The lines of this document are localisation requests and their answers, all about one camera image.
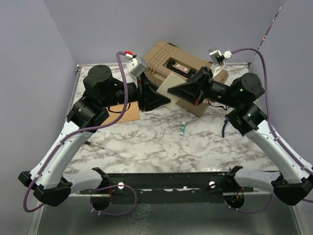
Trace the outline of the brown paper envelope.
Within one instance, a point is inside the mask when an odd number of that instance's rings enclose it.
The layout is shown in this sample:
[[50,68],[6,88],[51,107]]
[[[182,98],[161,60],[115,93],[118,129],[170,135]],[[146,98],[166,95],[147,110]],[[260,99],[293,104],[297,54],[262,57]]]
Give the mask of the brown paper envelope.
[[[108,124],[115,120],[123,109],[123,104],[111,106],[108,108],[109,117],[102,123],[103,125]],[[127,108],[123,117],[117,123],[129,122],[140,120],[139,107],[137,102],[131,102],[127,104]]]

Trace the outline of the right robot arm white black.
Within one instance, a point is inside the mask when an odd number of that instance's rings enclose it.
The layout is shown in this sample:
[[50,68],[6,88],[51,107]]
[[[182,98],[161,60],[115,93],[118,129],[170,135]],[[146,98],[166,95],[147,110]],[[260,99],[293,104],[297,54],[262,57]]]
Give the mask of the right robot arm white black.
[[212,71],[202,67],[186,82],[170,87],[168,92],[189,102],[200,105],[205,99],[231,107],[227,114],[232,126],[258,145],[277,166],[278,172],[265,172],[232,168],[225,178],[225,187],[236,191],[251,187],[272,192],[283,203],[294,206],[313,189],[312,165],[294,150],[286,150],[288,144],[275,136],[268,125],[269,118],[254,103],[265,92],[256,74],[245,73],[230,85],[213,79]]

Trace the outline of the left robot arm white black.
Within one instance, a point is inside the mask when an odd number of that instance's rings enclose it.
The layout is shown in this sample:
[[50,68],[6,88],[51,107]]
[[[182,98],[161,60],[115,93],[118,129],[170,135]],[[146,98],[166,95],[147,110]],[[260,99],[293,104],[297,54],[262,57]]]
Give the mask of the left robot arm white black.
[[57,140],[31,171],[23,171],[19,181],[33,191],[36,199],[49,206],[58,206],[70,194],[93,189],[97,193],[107,190],[108,175],[99,168],[68,175],[64,171],[82,145],[97,131],[105,126],[110,116],[109,107],[137,102],[141,111],[154,110],[170,103],[170,99],[157,93],[153,85],[140,72],[139,85],[119,81],[106,65],[92,67],[83,83],[85,91],[67,115],[64,127]]

